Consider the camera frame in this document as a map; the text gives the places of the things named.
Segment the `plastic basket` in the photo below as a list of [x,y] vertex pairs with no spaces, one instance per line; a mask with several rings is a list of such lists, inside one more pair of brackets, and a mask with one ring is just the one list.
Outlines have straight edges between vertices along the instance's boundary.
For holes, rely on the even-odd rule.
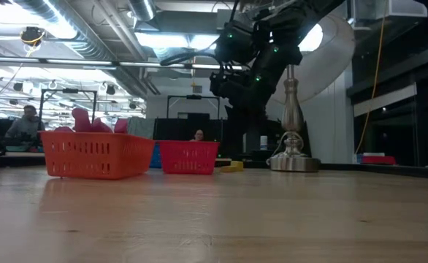
[[168,174],[210,175],[219,142],[159,141],[162,170]]
[[154,145],[153,157],[150,160],[150,168],[162,168],[161,150],[158,143]]
[[149,169],[154,141],[127,134],[43,131],[50,176],[121,179]]

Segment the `silver lamp base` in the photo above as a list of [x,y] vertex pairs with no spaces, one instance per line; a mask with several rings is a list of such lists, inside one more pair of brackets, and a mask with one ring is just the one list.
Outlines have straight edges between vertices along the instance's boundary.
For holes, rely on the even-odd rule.
[[302,156],[276,156],[270,159],[271,170],[281,172],[317,172],[320,161]]

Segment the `ceiling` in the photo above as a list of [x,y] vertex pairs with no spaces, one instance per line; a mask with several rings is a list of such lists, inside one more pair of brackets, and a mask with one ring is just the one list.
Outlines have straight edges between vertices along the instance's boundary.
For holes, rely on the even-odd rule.
[[[47,0],[47,2],[60,2],[57,0]],[[187,45],[194,44],[194,36],[199,34],[209,34],[216,36],[222,29],[223,23],[228,20],[230,9],[233,7],[233,1],[202,1],[202,0],[154,0],[158,10],[157,15],[152,21],[144,23],[138,21],[130,16],[131,12],[128,5],[128,0],[109,1],[112,3],[112,8],[118,13],[121,21],[128,31],[133,34],[133,41],[130,37],[125,37],[124,30],[118,22],[118,19],[110,18],[111,21],[106,19],[105,14],[96,3],[104,1],[94,0],[67,0],[68,4],[63,5],[62,15],[64,15],[64,22],[69,22],[69,14],[72,13],[74,20],[79,20],[74,23],[75,26],[80,27],[78,32],[79,39],[59,39],[63,34],[66,35],[66,30],[63,27],[69,26],[69,23],[61,25],[63,22],[59,20],[61,26],[59,28],[52,27],[50,21],[40,17],[39,14],[32,15],[31,12],[20,8],[19,6],[0,5],[0,56],[13,56],[25,57],[30,47],[25,46],[20,41],[20,32],[27,26],[38,26],[47,29],[46,35],[43,37],[40,49],[31,54],[32,58],[66,58],[66,59],[85,59],[85,60],[103,60],[103,61],[155,61],[157,62],[160,57],[165,56],[160,50],[151,47],[141,47],[142,39],[136,38],[137,33],[150,34],[155,29],[159,28],[159,33],[178,34],[187,40]],[[271,1],[258,1],[258,4],[266,4]],[[353,3],[371,2],[357,0]],[[111,15],[109,7],[105,4],[102,5],[104,11]],[[379,32],[377,27],[378,21],[381,17],[375,15],[370,17],[368,14],[375,14],[375,10],[370,10],[369,6],[365,8],[360,6],[352,7],[356,9],[362,19],[355,22],[357,52],[368,53],[375,49],[375,43],[378,42],[376,37]],[[349,19],[348,5],[344,2],[334,12],[344,19]],[[245,15],[237,14],[236,19],[245,20]],[[402,34],[404,31],[410,29],[414,23],[417,23],[417,18],[408,18],[404,16],[401,19],[396,19],[394,16],[388,19],[389,31],[392,38]],[[116,24],[119,28],[119,34],[115,31],[115,27],[110,24]],[[105,56],[95,56],[97,59],[90,59],[90,56],[84,56],[82,52],[76,48],[80,42],[85,42],[87,39],[92,42],[97,42],[101,50],[106,54]],[[165,52],[170,54],[173,52],[184,52],[185,47],[171,47],[166,49]],[[197,64],[215,64],[215,61],[210,58],[196,59]],[[58,88],[78,88],[86,91],[99,91],[98,103],[99,112],[111,113],[123,112],[120,115],[134,113],[135,115],[143,116],[145,114],[145,103],[140,102],[136,110],[129,109],[130,101],[144,101],[148,96],[167,96],[167,95],[189,95],[192,94],[192,84],[202,86],[203,96],[212,96],[209,92],[210,81],[208,79],[212,70],[187,70],[187,69],[138,69],[138,68],[125,68],[124,72],[111,70],[108,68],[100,69],[83,69],[82,67],[72,67],[71,69],[56,69],[50,68],[50,65],[43,64],[40,67],[29,67],[24,65],[19,71],[19,63],[11,63],[8,65],[0,66],[0,105],[3,108],[21,108],[25,104],[35,104],[37,98],[40,96],[40,89],[48,87],[51,83],[58,85]],[[31,92],[19,93],[12,89],[10,83],[9,87],[4,88],[11,77],[17,73],[14,82],[26,82],[28,87],[33,87]],[[107,85],[114,85],[116,93],[113,96],[105,93]],[[18,105],[11,105],[8,98],[24,97],[20,100]],[[45,104],[45,108],[54,110],[67,110],[69,107],[63,107],[59,100],[73,99],[75,107],[92,107],[91,102],[87,102],[89,98],[84,94],[55,94],[51,97],[50,101]]]

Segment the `wall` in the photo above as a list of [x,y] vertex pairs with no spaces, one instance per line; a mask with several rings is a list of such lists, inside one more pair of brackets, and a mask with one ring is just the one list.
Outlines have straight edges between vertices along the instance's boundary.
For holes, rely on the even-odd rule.
[[[323,163],[352,162],[354,112],[351,100],[346,95],[346,89],[351,85],[350,66],[328,88],[301,103],[304,119],[307,121],[311,153]],[[281,119],[282,110],[283,105],[271,100],[267,105],[268,118]]]
[[[210,119],[217,119],[217,99],[188,100],[184,98],[171,98],[169,105],[169,118],[178,118],[178,113],[209,113]],[[221,99],[220,118],[227,119],[225,105],[226,99]],[[167,96],[148,97],[146,118],[167,117]]]

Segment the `desk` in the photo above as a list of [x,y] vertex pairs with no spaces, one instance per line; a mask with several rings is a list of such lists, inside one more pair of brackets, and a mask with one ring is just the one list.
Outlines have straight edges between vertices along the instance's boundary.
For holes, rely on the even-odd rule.
[[0,169],[0,262],[428,262],[428,179]]

